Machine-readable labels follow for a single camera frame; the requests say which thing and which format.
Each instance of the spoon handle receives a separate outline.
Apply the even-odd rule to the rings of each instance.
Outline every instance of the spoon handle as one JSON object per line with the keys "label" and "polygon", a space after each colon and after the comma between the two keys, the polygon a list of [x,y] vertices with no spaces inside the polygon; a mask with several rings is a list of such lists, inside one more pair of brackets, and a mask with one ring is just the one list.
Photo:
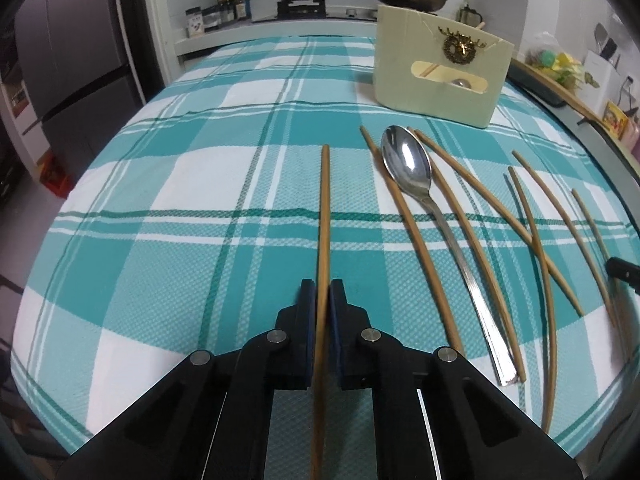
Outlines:
{"label": "spoon handle", "polygon": [[502,337],[500,330],[498,330],[494,317],[492,316],[491,311],[480,292],[478,282],[476,282],[476,278],[473,276],[473,273],[469,268],[469,264],[462,252],[462,249],[460,248],[460,245],[458,244],[458,240],[456,240],[456,236],[453,234],[449,224],[447,224],[447,221],[442,215],[442,211],[433,201],[433,198],[428,195],[421,196],[420,203],[427,212],[433,214],[436,223],[440,227],[442,234],[453,253],[453,258],[458,264],[460,273],[462,273],[462,277],[466,283],[466,288],[468,288],[471,300],[476,308],[476,313],[478,314],[480,326],[482,327],[484,338],[486,339],[492,361],[494,362],[500,386],[506,386],[507,384],[514,383],[517,380],[518,375],[513,364],[513,359],[509,353],[509,348]]}

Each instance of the wooden chopstick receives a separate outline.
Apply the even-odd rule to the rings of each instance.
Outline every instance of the wooden chopstick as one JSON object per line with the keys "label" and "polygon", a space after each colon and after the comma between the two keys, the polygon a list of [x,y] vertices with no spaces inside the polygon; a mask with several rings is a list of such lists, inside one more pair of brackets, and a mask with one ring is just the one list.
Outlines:
{"label": "wooden chopstick", "polygon": [[[607,249],[607,246],[604,244],[604,240],[602,239],[602,235],[600,234],[600,230],[598,229],[596,222],[593,221],[593,217],[591,216],[591,213],[587,209],[587,206],[584,204],[582,198],[578,194],[578,191],[576,189],[572,189],[571,194],[574,196],[575,201],[578,203],[578,206],[580,206],[580,211],[582,211],[583,216],[586,218],[587,223],[589,224],[589,227],[593,232],[593,236],[594,238],[596,238],[596,243],[600,248],[602,257],[606,262],[610,258],[610,254],[609,254],[609,250]],[[622,289],[622,287],[620,286],[620,282],[618,280],[611,280],[611,281],[612,281],[611,291],[614,298],[619,297],[621,294],[626,295],[626,291]],[[611,301],[611,306],[612,306],[612,312],[616,316],[616,323],[618,325],[618,329],[620,330],[622,351],[625,355],[625,361],[626,361],[628,357],[627,355],[628,352],[626,349],[629,348],[628,341],[632,341],[633,336],[629,333],[628,326],[625,323],[620,323],[620,310],[618,306],[614,303],[614,301]]]}
{"label": "wooden chopstick", "polygon": [[509,166],[509,174],[515,184],[516,191],[522,202],[522,208],[527,216],[529,222],[529,228],[531,229],[531,238],[533,240],[533,252],[537,256],[540,262],[540,275],[542,275],[542,283],[545,289],[545,303],[546,303],[546,323],[547,323],[547,337],[549,341],[549,368],[548,377],[545,383],[545,394],[542,410],[542,430],[548,434],[551,428],[551,418],[554,414],[554,403],[556,400],[556,380],[558,377],[558,339],[556,335],[556,310],[554,307],[554,297],[551,292],[551,281],[549,280],[549,269],[546,266],[546,258],[544,257],[544,249],[542,247],[542,240],[540,239],[540,233],[536,226],[536,219],[533,218],[533,213],[527,201],[527,196],[522,189],[520,179],[516,174],[516,171],[512,166]]}
{"label": "wooden chopstick", "polygon": [[[486,22],[481,22],[481,23],[478,23],[475,28],[477,28],[478,30],[482,30],[485,25],[486,25]],[[439,67],[439,66],[440,65],[438,63],[434,63],[431,66],[428,66],[420,74],[420,77],[427,77],[431,72],[434,72],[437,69],[437,67]]]}
{"label": "wooden chopstick", "polygon": [[324,453],[325,389],[324,362],[326,338],[327,301],[329,295],[331,252],[331,173],[329,146],[322,147],[320,167],[320,221],[318,234],[318,302],[316,305],[316,346],[314,352],[314,374],[312,392],[314,396],[314,426],[311,437],[311,479],[322,477],[322,455]]}
{"label": "wooden chopstick", "polygon": [[[524,225],[522,225],[518,219],[504,206],[502,202],[500,202],[491,191],[489,191],[485,186],[483,186],[476,177],[474,177],[471,172],[469,172],[462,164],[460,164],[455,158],[453,158],[449,153],[447,153],[444,149],[442,149],[434,140],[431,140],[420,130],[416,130],[415,134],[418,138],[424,142],[427,146],[429,146],[434,152],[436,152],[440,157],[449,164],[454,170],[458,172],[458,174],[464,178],[470,185],[473,187],[490,205],[493,207],[502,218],[504,218],[507,223],[513,228],[514,231],[518,234],[522,241],[526,243],[529,247],[533,248],[533,240],[529,232],[526,230]],[[556,267],[556,264],[553,263],[553,260],[549,257],[548,254],[545,253],[546,265],[549,268],[549,273],[556,283],[560,286],[564,294],[569,299],[569,302],[574,306],[575,311],[579,316],[584,316],[584,311],[578,302],[578,298],[571,290],[569,283],[564,278],[560,270]]]}
{"label": "wooden chopstick", "polygon": [[389,175],[388,171],[386,170],[385,165],[382,162],[380,150],[371,139],[369,132],[364,126],[360,127],[360,132],[362,133],[362,136],[364,137],[364,140],[366,141],[367,146],[371,151],[371,155],[373,156],[373,160],[375,161],[380,174],[385,179],[385,183],[389,190],[389,193],[391,193],[391,196],[398,206],[400,215],[404,220],[404,225],[409,231],[410,238],[414,244],[415,252],[417,253],[418,259],[422,264],[424,273],[427,276],[427,282],[429,283],[431,294],[433,295],[433,300],[435,301],[438,312],[440,313],[440,319],[442,320],[442,324],[444,325],[444,332],[447,335],[447,341],[454,350],[462,355],[465,355],[465,349],[462,345],[462,339],[460,339],[458,327],[456,326],[456,321],[453,318],[453,313],[451,312],[449,301],[447,301],[447,296],[445,295],[444,288],[442,287],[442,282],[440,281],[440,277],[438,276],[436,267],[433,264],[433,260],[431,259],[429,251],[427,249],[427,245],[422,239],[420,229],[418,229],[418,225],[415,222],[414,216],[409,210],[409,206],[406,204],[406,201],[404,200],[404,196],[402,195],[398,184],[396,184],[396,182],[391,178],[391,175]]}
{"label": "wooden chopstick", "polygon": [[602,239],[602,235],[600,234],[600,231],[596,225],[596,222],[593,221],[593,218],[591,217],[591,213],[589,213],[587,206],[584,205],[584,202],[582,201],[582,198],[578,194],[577,190],[572,189],[571,194],[574,196],[575,201],[578,203],[578,206],[580,206],[580,211],[582,211],[582,214],[587,219],[587,223],[589,224],[589,227],[593,232],[593,236],[596,238],[596,243],[600,248],[602,257],[604,258],[605,261],[607,261],[609,259],[609,251],[607,250],[607,246],[604,244],[604,240]]}
{"label": "wooden chopstick", "polygon": [[518,160],[518,162],[522,165],[522,167],[525,170],[527,170],[527,173],[531,175],[533,180],[535,180],[536,183],[540,186],[540,189],[542,189],[542,191],[545,193],[546,197],[556,208],[556,211],[558,211],[558,214],[562,217],[562,220],[564,220],[564,223],[569,229],[569,231],[571,231],[571,234],[574,236],[575,241],[578,244],[578,247],[580,247],[582,256],[584,257],[585,261],[587,262],[587,265],[591,270],[591,273],[593,274],[593,278],[596,280],[596,284],[598,285],[598,290],[600,291],[600,295],[604,300],[604,305],[607,309],[607,312],[609,313],[609,319],[611,320],[611,324],[615,326],[616,319],[613,313],[613,307],[611,305],[611,298],[609,297],[609,292],[607,291],[607,287],[605,286],[602,276],[600,276],[600,273],[596,268],[596,264],[594,263],[593,258],[589,254],[589,250],[587,249],[587,246],[585,245],[584,240],[582,240],[580,233],[575,228],[574,223],[571,222],[569,215],[566,213],[561,203],[558,202],[558,199],[554,196],[554,194],[551,192],[549,187],[545,184],[545,181],[542,180],[540,176],[536,173],[536,171],[533,170],[533,168],[529,165],[529,163],[526,160],[524,160],[523,156],[520,155],[516,150],[513,150],[511,153],[513,153],[513,156]]}
{"label": "wooden chopstick", "polygon": [[431,171],[433,171],[433,176],[435,177],[436,184],[442,190],[442,193],[447,199],[447,202],[449,202],[451,209],[458,217],[458,222],[462,226],[462,230],[465,232],[466,239],[469,241],[469,245],[476,255],[476,260],[480,264],[479,267],[484,274],[484,278],[487,282],[491,297],[494,300],[494,305],[498,309],[498,313],[500,314],[500,318],[502,319],[504,330],[507,334],[509,345],[511,346],[513,363],[516,367],[516,371],[518,372],[518,377],[520,377],[520,382],[525,382],[527,380],[527,371],[524,366],[524,361],[522,360],[520,345],[518,345],[518,337],[516,336],[516,331],[513,328],[511,314],[507,309],[507,304],[504,301],[504,296],[502,295],[502,291],[500,290],[500,285],[498,284],[498,280],[496,280],[495,278],[494,270],[489,263],[489,260],[486,259],[486,254],[484,254],[484,250],[480,245],[480,240],[478,240],[476,232],[474,231],[473,227],[471,227],[471,223],[466,217],[466,214],[462,209],[458,198],[449,187],[449,184],[447,184],[447,181],[440,173],[440,170],[436,166],[436,163],[433,159],[431,159]]}

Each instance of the gas stove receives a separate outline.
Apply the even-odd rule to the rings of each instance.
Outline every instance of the gas stove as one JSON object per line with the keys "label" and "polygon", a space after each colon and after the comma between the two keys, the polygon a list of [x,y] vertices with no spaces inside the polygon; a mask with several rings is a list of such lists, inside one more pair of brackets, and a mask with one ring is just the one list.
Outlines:
{"label": "gas stove", "polygon": [[308,2],[278,2],[278,13],[252,20],[253,23],[279,22],[288,20],[355,20],[375,22],[377,10],[361,7],[327,6],[324,0]]}
{"label": "gas stove", "polygon": [[315,0],[308,4],[278,1],[279,20],[299,20],[305,18],[326,18],[324,0]]}

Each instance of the spoon bowl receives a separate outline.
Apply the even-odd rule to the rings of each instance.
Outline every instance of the spoon bowl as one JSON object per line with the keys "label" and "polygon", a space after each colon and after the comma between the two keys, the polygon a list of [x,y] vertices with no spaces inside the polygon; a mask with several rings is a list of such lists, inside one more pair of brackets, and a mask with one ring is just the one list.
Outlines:
{"label": "spoon bowl", "polygon": [[471,88],[471,83],[463,78],[454,79],[450,84],[453,86],[460,86],[462,88]]}
{"label": "spoon bowl", "polygon": [[389,126],[382,135],[380,149],[386,170],[400,189],[412,196],[429,194],[431,159],[414,134],[402,126]]}

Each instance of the cream holder box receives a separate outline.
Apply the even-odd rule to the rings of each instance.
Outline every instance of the cream holder box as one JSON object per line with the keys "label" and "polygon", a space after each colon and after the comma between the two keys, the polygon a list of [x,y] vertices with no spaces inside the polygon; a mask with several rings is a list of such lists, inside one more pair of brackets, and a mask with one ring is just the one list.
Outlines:
{"label": "cream holder box", "polygon": [[[457,62],[446,56],[445,48]],[[376,99],[394,110],[485,128],[512,54],[512,43],[483,30],[418,10],[380,5],[373,73]],[[470,88],[452,84],[455,80],[464,80]]]}

